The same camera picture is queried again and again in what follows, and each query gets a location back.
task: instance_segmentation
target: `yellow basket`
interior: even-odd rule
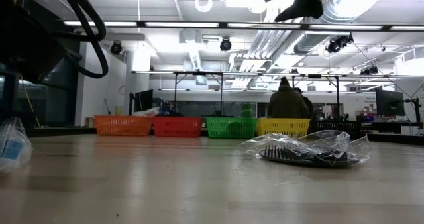
[[[258,135],[282,133],[292,137],[302,137],[307,134],[311,119],[258,119]]]

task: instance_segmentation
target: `red basket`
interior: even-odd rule
[[[159,137],[199,137],[201,117],[153,117],[154,134]]]
[[[150,133],[152,118],[121,115],[95,115],[98,135],[142,136]]]

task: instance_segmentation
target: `plastic bag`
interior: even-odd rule
[[[0,127],[0,173],[9,173],[31,159],[32,146],[19,118],[7,119]]]
[[[351,142],[350,135],[342,131],[319,131],[298,139],[270,133],[240,147],[257,158],[318,166],[362,164],[370,158],[367,136]]]
[[[160,108],[159,107],[153,107],[153,108],[148,109],[146,111],[133,112],[132,115],[135,115],[135,116],[144,116],[144,117],[153,117],[153,116],[157,116],[157,114],[159,114],[159,112],[160,112]]]

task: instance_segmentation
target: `person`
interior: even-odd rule
[[[268,117],[310,118],[309,110],[302,96],[290,87],[289,81],[285,77],[281,79],[278,91],[271,96]]]
[[[305,104],[306,104],[306,106],[307,106],[307,108],[309,110],[309,114],[312,117],[312,114],[313,114],[312,101],[310,101],[307,97],[304,97],[302,95],[303,92],[302,92],[302,90],[300,88],[297,87],[297,88],[295,88],[295,90],[300,94],[300,96],[302,96],[303,101],[305,102]]]

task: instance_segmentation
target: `wooden table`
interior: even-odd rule
[[[348,169],[246,155],[241,140],[74,135],[31,139],[0,177],[0,223],[423,223],[424,150],[372,143]]]

